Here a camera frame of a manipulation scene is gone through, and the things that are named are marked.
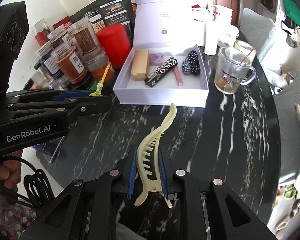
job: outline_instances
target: black lipstick box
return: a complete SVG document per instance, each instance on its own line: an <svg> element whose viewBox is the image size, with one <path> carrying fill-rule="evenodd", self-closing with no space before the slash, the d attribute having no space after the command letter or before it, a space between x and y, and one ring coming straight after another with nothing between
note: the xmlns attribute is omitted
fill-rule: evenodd
<svg viewBox="0 0 300 240"><path fill-rule="evenodd" d="M174 57L169 58L165 63L163 63L145 79L146 85L149 87L153 87L177 65L178 61Z"/></svg>

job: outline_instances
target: tape roll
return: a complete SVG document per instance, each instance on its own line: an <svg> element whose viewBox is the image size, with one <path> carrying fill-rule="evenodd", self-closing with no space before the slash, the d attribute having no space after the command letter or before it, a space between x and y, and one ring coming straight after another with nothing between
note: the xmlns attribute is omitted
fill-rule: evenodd
<svg viewBox="0 0 300 240"><path fill-rule="evenodd" d="M248 55L250 51L254 49L254 47L244 41L235 41L234 47L243 52L245 55ZM254 49L253 52L251 52L251 54L249 55L248 58L251 60L251 62L253 62L254 57L256 56L256 52L256 49Z"/></svg>

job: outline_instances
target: screw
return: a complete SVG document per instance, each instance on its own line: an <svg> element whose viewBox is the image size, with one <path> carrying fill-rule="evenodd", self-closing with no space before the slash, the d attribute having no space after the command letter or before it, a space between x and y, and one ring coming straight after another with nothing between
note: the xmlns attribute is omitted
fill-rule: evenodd
<svg viewBox="0 0 300 240"><path fill-rule="evenodd" d="M111 176L118 176L120 172L118 170L112 170L109 173Z"/></svg>
<svg viewBox="0 0 300 240"><path fill-rule="evenodd" d="M75 179L72 181L72 184L75 186L80 186L82 184L82 179Z"/></svg>
<svg viewBox="0 0 300 240"><path fill-rule="evenodd" d="M177 174L178 176L184 176L184 175L186 174L186 172L185 172L184 170L177 170L177 171L176 171L176 174Z"/></svg>
<svg viewBox="0 0 300 240"><path fill-rule="evenodd" d="M222 183L223 183L223 182L222 182L221 179L214 179L214 180L213 180L213 184L214 184L214 185L221 186Z"/></svg>

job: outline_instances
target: white gift box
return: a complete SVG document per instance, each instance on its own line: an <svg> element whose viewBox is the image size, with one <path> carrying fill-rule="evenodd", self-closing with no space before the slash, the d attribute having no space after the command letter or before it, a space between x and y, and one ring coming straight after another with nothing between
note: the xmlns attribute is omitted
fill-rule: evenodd
<svg viewBox="0 0 300 240"><path fill-rule="evenodd" d="M120 104L170 105L205 107L208 96L208 81L199 47L193 33L193 14L186 0L135 0L137 13L133 48L129 53L117 81L114 93ZM178 61L178 69L183 81L179 87L174 71L171 70L154 87L144 81L134 81L130 77L134 52L149 49L150 54L162 53L164 60L173 56ZM201 73L198 76L182 73L181 65L187 54L198 53ZM149 73L157 66L150 66Z"/></svg>

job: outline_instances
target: chair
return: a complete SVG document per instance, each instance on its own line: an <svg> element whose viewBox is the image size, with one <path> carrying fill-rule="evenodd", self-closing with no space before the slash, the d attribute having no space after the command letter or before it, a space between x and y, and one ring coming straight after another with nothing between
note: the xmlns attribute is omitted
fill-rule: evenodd
<svg viewBox="0 0 300 240"><path fill-rule="evenodd" d="M257 58L261 62L274 44L276 27L273 20L244 8L240 31L248 43L257 50Z"/></svg>
<svg viewBox="0 0 300 240"><path fill-rule="evenodd" d="M295 103L300 105L300 74L296 80L274 96L281 136L281 174L293 184L300 169L300 124Z"/></svg>

